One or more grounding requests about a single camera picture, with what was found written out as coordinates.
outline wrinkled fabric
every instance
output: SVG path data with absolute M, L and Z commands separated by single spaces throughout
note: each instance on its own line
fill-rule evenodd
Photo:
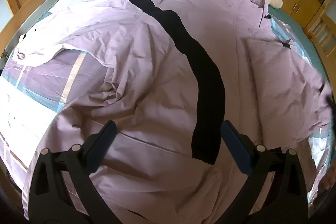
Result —
M 265 55 L 268 46 L 282 45 L 265 18 L 265 0 L 151 1 L 163 11 L 174 11 L 218 68 L 225 88 L 224 120 L 230 120 L 255 144 L 264 138 L 280 140 L 283 136 L 263 130 L 256 68 L 252 66 L 253 58 Z M 193 158 L 199 83 L 190 60 L 177 49 L 173 38 L 129 0 L 78 3 L 50 16 L 53 19 L 48 25 L 41 23 L 39 30 L 18 44 L 13 56 L 18 63 L 42 64 L 63 48 L 74 48 L 88 52 L 108 69 L 100 91 L 68 104 L 43 136 L 27 172 L 22 194 L 25 215 L 41 150 L 66 151 L 113 120 L 119 133 L 90 178 L 117 217 L 125 224 L 215 223 L 240 191 L 246 175 L 240 173 L 223 141 L 214 165 Z M 57 32 L 51 36 L 48 32 L 53 30 Z M 260 55 L 250 54 L 247 39 L 265 42 Z M 294 63 L 288 73 L 300 69 Z M 307 77 L 306 82 L 316 80 Z M 213 84 L 211 78 L 205 81 Z M 282 96 L 283 104 L 290 104 L 286 94 Z M 307 96 L 312 104 L 320 99 L 310 91 Z M 310 123 L 305 116 L 301 119 L 305 126 Z M 296 139 L 310 135 L 298 132 L 301 135 Z M 271 179 L 269 176 L 252 211 L 262 207 Z M 67 175 L 65 182 L 76 208 L 85 212 Z
M 267 148 L 295 145 L 305 132 L 330 122 L 326 97 L 331 88 L 308 62 L 280 43 L 247 40 L 247 46 Z M 265 47 L 268 54 L 261 55 Z M 281 138 L 274 138 L 271 131 Z

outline black stripe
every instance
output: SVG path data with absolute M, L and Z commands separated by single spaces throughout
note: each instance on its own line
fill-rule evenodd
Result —
M 186 55 L 198 83 L 197 122 L 191 143 L 193 158 L 215 164 L 225 113 L 225 89 L 218 67 L 189 35 L 174 11 L 161 10 L 150 0 L 129 1 L 155 18 L 173 39 L 179 52 Z
M 325 81 L 322 82 L 322 86 L 319 89 L 320 94 L 322 93 L 324 86 L 326 85 Z

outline black clamp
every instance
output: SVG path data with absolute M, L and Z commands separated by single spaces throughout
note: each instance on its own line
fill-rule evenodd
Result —
M 37 160 L 29 193 L 29 221 L 34 224 L 122 224 L 106 205 L 89 175 L 98 170 L 117 135 L 114 122 L 108 122 L 83 145 L 66 152 L 52 153 L 45 148 Z M 78 196 L 89 216 L 74 208 L 62 171 L 70 174 Z
M 241 172 L 248 179 L 216 224 L 304 224 L 308 219 L 307 191 L 296 151 L 267 150 L 255 146 L 229 122 L 221 135 Z M 250 214 L 268 172 L 274 172 L 272 186 L 260 211 Z

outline metal screw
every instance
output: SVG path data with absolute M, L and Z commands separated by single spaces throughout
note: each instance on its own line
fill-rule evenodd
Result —
M 80 145 L 80 144 L 75 144 L 75 145 L 73 145 L 73 146 L 71 147 L 71 150 L 76 152 L 76 151 L 79 151 L 80 148 L 81 148 L 81 145 Z
M 265 152 L 266 148 L 265 148 L 265 146 L 263 146 L 263 145 L 258 145 L 258 146 L 257 146 L 257 150 L 258 150 L 259 152 Z
M 41 154 L 46 155 L 49 152 L 48 148 L 42 149 Z
M 294 149 L 289 149 L 288 153 L 290 153 L 292 156 L 296 155 L 296 151 Z

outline human hand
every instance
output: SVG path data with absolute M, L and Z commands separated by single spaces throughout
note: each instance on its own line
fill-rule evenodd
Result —
M 328 190 L 334 186 L 335 182 L 336 182 L 336 159 L 333 160 L 330 169 L 321 179 L 319 189 L 323 188 L 325 190 Z

